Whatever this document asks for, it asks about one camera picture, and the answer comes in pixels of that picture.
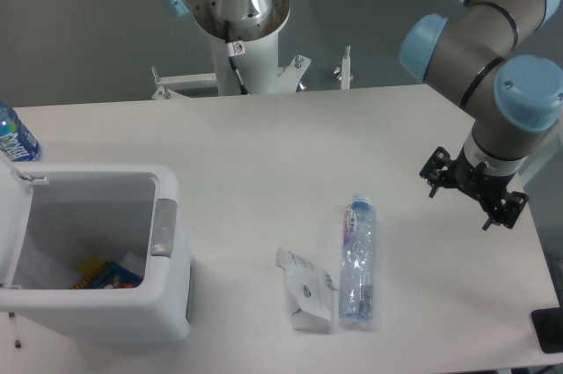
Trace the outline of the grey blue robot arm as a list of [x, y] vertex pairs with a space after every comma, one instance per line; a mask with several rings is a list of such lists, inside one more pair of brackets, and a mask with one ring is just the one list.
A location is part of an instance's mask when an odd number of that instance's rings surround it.
[[[508, 184], [562, 111], [562, 70], [512, 51], [545, 25], [560, 0], [459, 0], [465, 14], [421, 18], [399, 52], [402, 66], [470, 115], [472, 129], [456, 157], [436, 149], [420, 170], [433, 190], [475, 200], [487, 223], [512, 228], [528, 198]], [[278, 34], [289, 0], [161, 0], [190, 14], [208, 36], [219, 93], [293, 93], [308, 60], [278, 64]]]

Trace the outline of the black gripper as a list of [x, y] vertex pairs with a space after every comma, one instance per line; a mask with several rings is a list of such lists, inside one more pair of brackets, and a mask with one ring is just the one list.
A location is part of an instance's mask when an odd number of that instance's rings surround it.
[[[440, 188], [453, 188], [450, 168], [453, 161], [441, 146], [437, 147], [421, 168], [419, 175], [430, 186], [429, 197], [434, 198]], [[485, 173], [481, 164], [472, 166], [466, 157], [458, 157], [453, 165], [458, 189], [476, 201], [486, 212], [487, 220], [482, 226], [486, 231], [491, 225], [502, 225], [512, 229], [528, 203], [529, 196], [522, 192], [508, 192], [507, 185], [514, 174], [493, 176]]]

